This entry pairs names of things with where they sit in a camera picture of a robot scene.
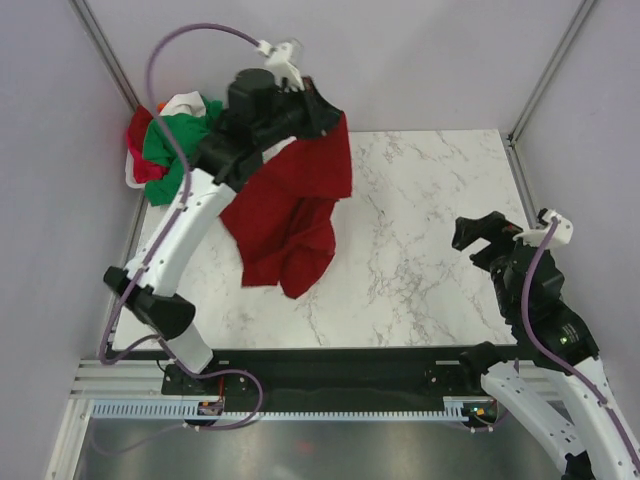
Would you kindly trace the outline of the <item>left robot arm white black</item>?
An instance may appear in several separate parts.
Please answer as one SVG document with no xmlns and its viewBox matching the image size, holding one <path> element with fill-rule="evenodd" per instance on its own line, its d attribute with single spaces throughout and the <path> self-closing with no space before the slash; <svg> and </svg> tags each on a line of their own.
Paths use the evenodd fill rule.
<svg viewBox="0 0 640 480">
<path fill-rule="evenodd" d="M 276 82 L 259 68 L 238 73 L 227 107 L 188 157 L 174 200 L 143 249 L 123 267 L 109 267 L 104 283 L 116 296 L 112 316 L 127 309 L 185 370 L 185 382 L 208 393 L 219 382 L 213 351 L 194 323 L 195 306 L 177 292 L 179 281 L 210 225 L 265 163 L 264 153 L 295 138 L 323 138 L 342 112 L 309 76 L 300 86 Z"/>
</svg>

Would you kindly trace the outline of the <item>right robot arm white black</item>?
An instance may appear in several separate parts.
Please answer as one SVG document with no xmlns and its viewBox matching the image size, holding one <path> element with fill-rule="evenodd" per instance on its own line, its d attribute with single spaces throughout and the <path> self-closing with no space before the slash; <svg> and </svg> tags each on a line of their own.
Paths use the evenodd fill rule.
<svg viewBox="0 0 640 480">
<path fill-rule="evenodd" d="M 567 411 L 561 415 L 483 342 L 464 352 L 458 381 L 467 392 L 485 392 L 505 407 L 554 461 L 564 479 L 636 479 L 639 441 L 611 390 L 599 347 L 585 321 L 565 304 L 565 277 L 552 256 L 570 243 L 574 226 L 553 209 L 523 229 L 494 211 L 459 217 L 452 247 L 471 255 L 490 275 L 500 314 L 517 345 L 542 372 Z"/>
</svg>

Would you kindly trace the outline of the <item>dark red t shirt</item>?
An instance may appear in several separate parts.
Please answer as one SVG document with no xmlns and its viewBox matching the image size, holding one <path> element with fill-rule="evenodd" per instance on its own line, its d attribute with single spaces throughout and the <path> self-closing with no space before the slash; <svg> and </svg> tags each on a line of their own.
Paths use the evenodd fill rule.
<svg viewBox="0 0 640 480">
<path fill-rule="evenodd" d="M 296 140 L 267 161 L 221 214 L 242 261 L 241 285 L 280 286 L 296 299 L 324 275 L 336 253 L 331 222 L 352 195 L 347 117 L 314 140 Z"/>
</svg>

